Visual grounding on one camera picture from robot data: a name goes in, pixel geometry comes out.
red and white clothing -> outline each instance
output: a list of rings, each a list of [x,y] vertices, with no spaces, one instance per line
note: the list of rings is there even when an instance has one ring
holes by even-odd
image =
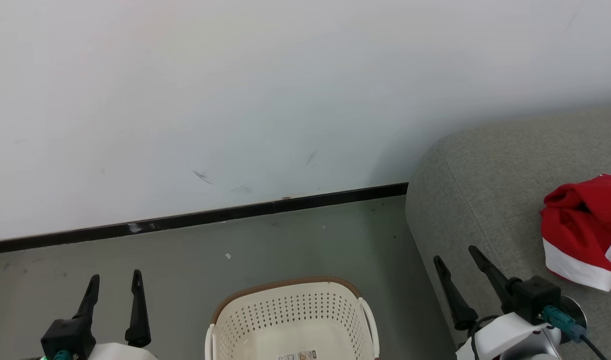
[[[545,265],[576,283],[611,289],[611,175],[565,184],[543,199]]]

floor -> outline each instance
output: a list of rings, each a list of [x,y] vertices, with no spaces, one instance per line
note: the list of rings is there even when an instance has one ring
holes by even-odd
[[[385,360],[452,359],[454,346],[404,218],[404,196],[179,230],[0,253],[0,359],[42,354],[100,274],[93,333],[124,342],[133,269],[143,272],[161,360],[202,359],[212,312],[248,287],[305,276],[349,280],[370,303]]]

laundry basket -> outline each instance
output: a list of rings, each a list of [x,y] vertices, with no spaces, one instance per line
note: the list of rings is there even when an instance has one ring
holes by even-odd
[[[212,317],[205,360],[375,360],[372,310],[333,276],[274,282],[237,292]]]

white wall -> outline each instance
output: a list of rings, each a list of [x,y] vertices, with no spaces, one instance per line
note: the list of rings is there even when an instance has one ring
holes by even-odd
[[[609,101],[611,0],[0,0],[0,239],[405,182]]]

sofa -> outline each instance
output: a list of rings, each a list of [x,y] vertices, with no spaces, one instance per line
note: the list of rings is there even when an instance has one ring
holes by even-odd
[[[433,264],[440,255],[479,317],[501,315],[500,301],[477,269],[477,246],[508,277],[540,275],[561,287],[587,317],[589,339],[611,359],[611,291],[575,284],[545,267],[540,233],[543,198],[559,185],[611,174],[611,107],[506,121],[437,142],[415,169],[406,216],[452,339],[447,301]],[[566,360],[595,359],[585,346],[559,347]]]

